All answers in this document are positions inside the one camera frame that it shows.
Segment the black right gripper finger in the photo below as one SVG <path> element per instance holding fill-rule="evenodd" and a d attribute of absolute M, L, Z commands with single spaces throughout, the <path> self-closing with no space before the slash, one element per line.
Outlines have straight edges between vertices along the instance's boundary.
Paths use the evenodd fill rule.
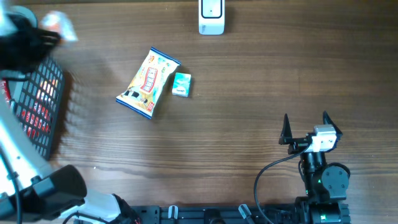
<path fill-rule="evenodd" d="M 332 119 L 330 118 L 330 116 L 328 115 L 328 113 L 326 111 L 323 112 L 323 124 L 332 125 L 334 127 L 335 131 L 336 131 L 336 136 L 337 137 L 342 137 L 343 133 L 337 127 L 337 125 L 332 121 Z"/>
<path fill-rule="evenodd" d="M 284 122 L 280 134 L 280 139 L 292 139 L 292 131 L 290 128 L 290 122 L 287 113 L 284 115 Z"/>

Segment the small teal box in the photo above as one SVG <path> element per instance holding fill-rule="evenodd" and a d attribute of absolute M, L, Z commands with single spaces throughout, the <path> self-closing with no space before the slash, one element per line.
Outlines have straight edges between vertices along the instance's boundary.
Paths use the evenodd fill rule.
<path fill-rule="evenodd" d="M 175 96 L 188 97 L 191 79 L 192 76 L 190 74 L 177 72 L 173 82 L 172 94 Z"/>

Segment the blue yellow snack bag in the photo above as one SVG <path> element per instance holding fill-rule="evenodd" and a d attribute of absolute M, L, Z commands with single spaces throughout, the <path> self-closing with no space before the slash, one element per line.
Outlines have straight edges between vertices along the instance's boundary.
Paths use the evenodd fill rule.
<path fill-rule="evenodd" d="M 177 59 L 151 47 L 127 90 L 116 102 L 151 119 L 168 77 L 181 65 Z"/>

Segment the small orange box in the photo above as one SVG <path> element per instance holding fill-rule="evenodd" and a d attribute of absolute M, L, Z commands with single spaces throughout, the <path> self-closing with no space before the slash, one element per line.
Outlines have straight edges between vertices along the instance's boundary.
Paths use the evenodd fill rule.
<path fill-rule="evenodd" d="M 74 26 L 64 12 L 48 12 L 40 21 L 40 27 L 51 32 L 56 32 L 60 36 L 60 43 L 62 45 L 78 41 Z"/>

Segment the red candy bag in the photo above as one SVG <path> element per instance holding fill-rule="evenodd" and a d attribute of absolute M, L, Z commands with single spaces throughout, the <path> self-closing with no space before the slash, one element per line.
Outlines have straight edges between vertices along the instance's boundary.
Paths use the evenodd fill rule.
<path fill-rule="evenodd" d="M 9 104 L 11 100 L 11 94 L 6 80 L 1 80 L 1 92 L 4 95 L 6 103 Z"/>

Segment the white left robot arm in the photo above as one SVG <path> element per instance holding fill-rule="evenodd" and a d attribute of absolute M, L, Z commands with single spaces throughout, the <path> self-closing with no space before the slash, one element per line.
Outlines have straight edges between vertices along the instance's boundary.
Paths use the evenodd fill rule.
<path fill-rule="evenodd" d="M 49 57 L 59 42 L 29 9 L 1 2 L 1 78 L 17 83 L 1 102 L 1 220 L 140 223 L 121 197 L 88 189 L 76 167 L 48 162 L 65 86 Z"/>

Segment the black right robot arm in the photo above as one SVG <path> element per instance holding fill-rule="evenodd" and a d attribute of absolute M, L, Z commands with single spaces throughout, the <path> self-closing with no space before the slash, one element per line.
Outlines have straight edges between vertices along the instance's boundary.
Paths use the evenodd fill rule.
<path fill-rule="evenodd" d="M 299 156 L 299 172 L 306 196 L 295 199 L 299 223 L 350 223 L 346 191 L 351 172 L 345 165 L 328 163 L 326 153 L 337 147 L 343 133 L 323 112 L 323 123 L 303 138 L 292 135 L 289 118 L 284 116 L 279 144 L 288 145 L 288 154 Z"/>

